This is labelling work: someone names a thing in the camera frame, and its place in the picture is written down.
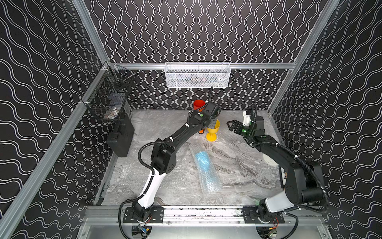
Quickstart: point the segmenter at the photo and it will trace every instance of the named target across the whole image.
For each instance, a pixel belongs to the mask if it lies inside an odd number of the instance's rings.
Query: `yellow plastic cup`
[[[215,128],[207,128],[208,134],[206,135],[206,138],[208,141],[213,142],[216,140],[217,138],[216,133],[219,131],[219,127],[220,127],[220,121],[217,119]]]

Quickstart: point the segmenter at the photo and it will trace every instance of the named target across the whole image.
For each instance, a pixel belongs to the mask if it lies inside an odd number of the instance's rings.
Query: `table surface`
[[[102,205],[119,205],[142,191],[150,170],[139,163],[138,150],[148,142],[173,134],[186,122],[187,113],[184,110],[133,112],[133,142],[127,157],[117,160]],[[212,194],[202,192],[188,141],[177,152],[176,167],[164,178],[155,205],[256,205],[259,200],[282,191],[278,165],[271,159],[264,159],[263,154],[249,147],[240,135],[228,130],[226,122],[242,121],[242,114],[242,111],[221,112],[218,116],[221,126],[215,142],[207,141],[206,133],[195,134],[189,139],[204,143],[223,189]],[[267,112],[258,111],[257,114],[264,117],[265,133],[278,140]],[[142,159],[148,164],[151,151],[152,146],[142,153]]]

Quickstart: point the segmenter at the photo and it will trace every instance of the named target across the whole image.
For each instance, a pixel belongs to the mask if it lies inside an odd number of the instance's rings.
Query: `black wall with white wavy lines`
[[[293,62],[326,0],[85,0],[115,63]],[[234,70],[215,90],[224,109],[270,105],[285,70]],[[168,89],[162,71],[139,71],[133,109],[190,109],[205,89]]]
[[[70,1],[0,1],[0,217],[100,69]]]
[[[382,238],[382,1],[342,0],[274,113],[320,162],[335,239]]]
[[[326,0],[85,0],[112,62],[293,62]]]
[[[69,0],[0,0],[0,218],[102,63]],[[111,124],[81,119],[13,238],[75,238],[111,156]]]
[[[106,144],[111,130],[111,123],[86,111],[12,238],[76,238],[112,155]]]

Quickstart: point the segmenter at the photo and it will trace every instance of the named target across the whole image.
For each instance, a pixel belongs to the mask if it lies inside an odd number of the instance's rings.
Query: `clear plastic sheet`
[[[189,145],[196,167],[199,171],[200,185],[204,193],[213,193],[221,190],[223,184],[216,173],[210,156],[201,140],[194,140]]]

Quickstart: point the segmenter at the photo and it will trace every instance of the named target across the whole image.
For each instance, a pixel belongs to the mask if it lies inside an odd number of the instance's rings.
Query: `black case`
[[[117,121],[113,132],[107,137],[107,144],[118,157],[126,157],[134,136],[134,127],[127,115]]]

